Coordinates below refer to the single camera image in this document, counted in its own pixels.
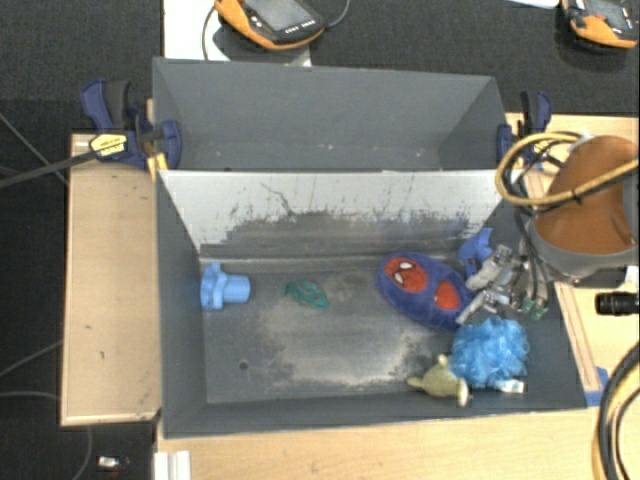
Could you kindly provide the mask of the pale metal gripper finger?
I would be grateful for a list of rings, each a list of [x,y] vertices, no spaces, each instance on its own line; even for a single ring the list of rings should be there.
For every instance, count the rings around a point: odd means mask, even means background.
[[[499,277],[510,261],[511,249],[497,247],[483,260],[480,270],[466,280],[465,286],[470,290],[484,289]]]
[[[456,318],[458,325],[469,323],[479,311],[485,311],[491,315],[498,315],[508,305],[508,296],[495,290],[484,289],[479,291],[471,303]]]

